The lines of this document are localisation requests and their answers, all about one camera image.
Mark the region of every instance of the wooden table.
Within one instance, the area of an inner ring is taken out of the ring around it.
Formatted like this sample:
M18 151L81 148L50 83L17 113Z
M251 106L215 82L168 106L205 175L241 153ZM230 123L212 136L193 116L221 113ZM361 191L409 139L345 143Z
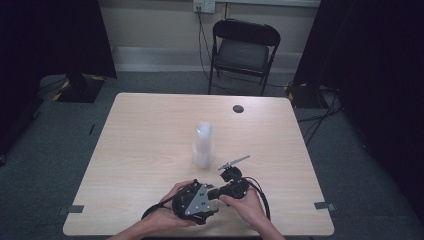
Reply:
M236 113L233 106L244 112ZM209 169L192 161L196 124L213 126L215 159ZM255 178L271 218L283 235L331 235L324 198L290 102L285 98L121 93L112 106L63 231L71 236L114 235L140 220L176 182L198 179L225 185L218 167L250 154L236 166ZM161 236L255 236L220 201L206 225Z

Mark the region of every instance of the stacked white cups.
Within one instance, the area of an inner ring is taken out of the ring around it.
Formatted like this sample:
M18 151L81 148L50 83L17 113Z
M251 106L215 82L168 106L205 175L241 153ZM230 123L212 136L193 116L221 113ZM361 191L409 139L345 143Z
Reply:
M196 126L196 137L193 142L193 162L199 168L211 166L214 157L214 143L212 140L212 125L200 122Z

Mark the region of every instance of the white wall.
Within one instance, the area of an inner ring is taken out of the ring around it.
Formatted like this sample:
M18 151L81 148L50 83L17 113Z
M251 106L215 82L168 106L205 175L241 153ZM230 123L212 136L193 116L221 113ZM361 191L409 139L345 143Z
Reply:
M100 0L103 19L112 46L198 49L199 20L187 0ZM224 18L224 3L215 14L202 14L211 44L213 24ZM227 17L266 23L281 34L279 52L302 53L316 7L269 6L231 3Z

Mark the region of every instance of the black folding chair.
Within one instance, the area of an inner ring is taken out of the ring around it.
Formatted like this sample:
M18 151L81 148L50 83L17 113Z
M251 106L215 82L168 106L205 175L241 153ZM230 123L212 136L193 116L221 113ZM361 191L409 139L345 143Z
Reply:
M218 49L218 38L222 43ZM260 77L263 96L275 52L280 45L280 34L266 24L224 19L213 27L212 62L208 94L213 85L213 69Z

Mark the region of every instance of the electrical outlet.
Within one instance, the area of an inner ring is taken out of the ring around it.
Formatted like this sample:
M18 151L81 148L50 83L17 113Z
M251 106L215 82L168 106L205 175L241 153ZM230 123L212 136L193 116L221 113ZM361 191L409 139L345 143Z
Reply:
M215 13L215 0L205 0L203 12Z
M205 6L204 0L193 0L193 12L202 12Z
M215 13L215 0L193 0L193 12Z

